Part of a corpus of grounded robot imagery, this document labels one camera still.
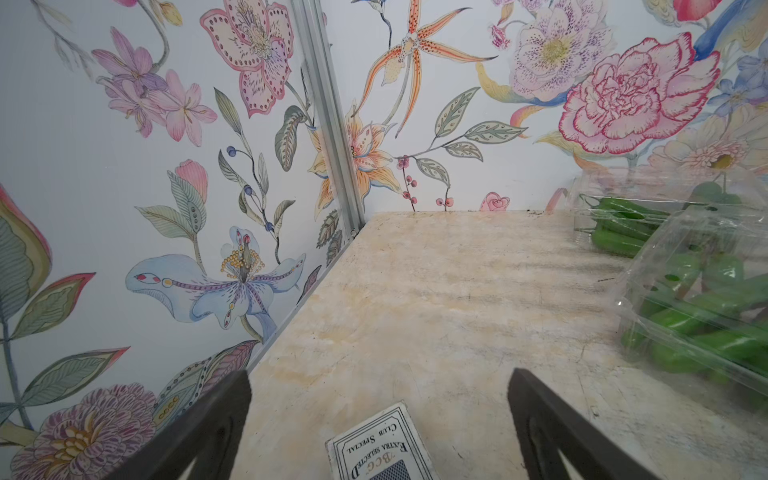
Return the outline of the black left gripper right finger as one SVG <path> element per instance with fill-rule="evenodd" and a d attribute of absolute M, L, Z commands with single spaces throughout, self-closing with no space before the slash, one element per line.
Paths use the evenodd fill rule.
<path fill-rule="evenodd" d="M 530 479 L 653 479 L 531 371 L 516 368 L 507 400 Z"/>

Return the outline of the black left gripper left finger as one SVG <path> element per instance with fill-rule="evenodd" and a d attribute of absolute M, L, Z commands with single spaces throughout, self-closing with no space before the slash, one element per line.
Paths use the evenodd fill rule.
<path fill-rule="evenodd" d="M 251 398 L 245 370 L 227 375 L 108 477 L 228 479 Z"/>

